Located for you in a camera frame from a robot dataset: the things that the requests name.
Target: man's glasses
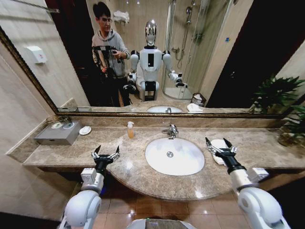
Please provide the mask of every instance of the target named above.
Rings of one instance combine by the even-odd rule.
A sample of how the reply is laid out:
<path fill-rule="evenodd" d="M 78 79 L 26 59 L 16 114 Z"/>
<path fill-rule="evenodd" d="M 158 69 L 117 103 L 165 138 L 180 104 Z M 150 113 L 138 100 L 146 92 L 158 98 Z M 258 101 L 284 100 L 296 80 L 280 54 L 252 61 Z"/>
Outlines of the man's glasses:
<path fill-rule="evenodd" d="M 102 22 L 103 23 L 107 23 L 107 22 L 109 22 L 109 24 L 112 22 L 112 19 L 110 19 L 110 18 L 102 18 Z"/>

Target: shower enclosure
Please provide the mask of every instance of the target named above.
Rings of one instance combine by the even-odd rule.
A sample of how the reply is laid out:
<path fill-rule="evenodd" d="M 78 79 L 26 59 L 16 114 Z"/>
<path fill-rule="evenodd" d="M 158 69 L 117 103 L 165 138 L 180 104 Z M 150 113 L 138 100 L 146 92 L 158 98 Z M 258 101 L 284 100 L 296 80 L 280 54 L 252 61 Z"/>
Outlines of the shower enclosure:
<path fill-rule="evenodd" d="M 187 88 L 177 88 L 163 67 L 163 93 L 189 100 L 199 92 L 229 0 L 171 0 L 168 7 L 165 50 L 173 69 L 183 74 Z"/>

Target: liquid soap bottle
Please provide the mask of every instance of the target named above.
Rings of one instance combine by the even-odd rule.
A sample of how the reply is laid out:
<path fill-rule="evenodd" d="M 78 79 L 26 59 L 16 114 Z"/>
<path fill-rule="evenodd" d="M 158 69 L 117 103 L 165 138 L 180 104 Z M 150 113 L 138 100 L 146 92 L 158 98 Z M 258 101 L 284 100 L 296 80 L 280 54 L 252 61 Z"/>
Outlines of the liquid soap bottle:
<path fill-rule="evenodd" d="M 130 139 L 134 137 L 133 124 L 134 123 L 130 121 L 127 123 L 127 134 Z"/>

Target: sink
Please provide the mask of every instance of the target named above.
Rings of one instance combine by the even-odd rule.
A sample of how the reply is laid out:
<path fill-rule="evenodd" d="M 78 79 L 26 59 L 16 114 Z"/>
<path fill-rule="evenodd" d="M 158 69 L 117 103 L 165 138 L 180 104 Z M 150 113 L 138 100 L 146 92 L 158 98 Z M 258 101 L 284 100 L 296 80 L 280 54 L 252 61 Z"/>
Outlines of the sink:
<path fill-rule="evenodd" d="M 172 113 L 180 113 L 183 112 L 183 110 L 174 107 L 174 106 L 152 106 L 147 110 L 148 113 L 166 113 L 165 111 L 167 108 L 170 108 L 172 110 Z"/>
<path fill-rule="evenodd" d="M 153 169 L 167 175 L 191 175 L 204 167 L 202 151 L 192 142 L 181 138 L 160 138 L 150 142 L 145 157 Z"/>

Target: mirror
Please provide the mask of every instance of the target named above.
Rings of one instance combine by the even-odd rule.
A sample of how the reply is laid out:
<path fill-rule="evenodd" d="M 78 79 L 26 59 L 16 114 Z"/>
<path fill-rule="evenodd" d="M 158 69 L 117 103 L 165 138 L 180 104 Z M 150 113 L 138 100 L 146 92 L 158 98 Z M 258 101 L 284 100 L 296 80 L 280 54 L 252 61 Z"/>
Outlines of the mirror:
<path fill-rule="evenodd" d="M 239 29 L 242 5 L 229 0 L 0 6 L 2 30 L 59 112 L 281 114 L 304 101 L 305 27 L 291 26 L 302 1 L 254 0 Z"/>

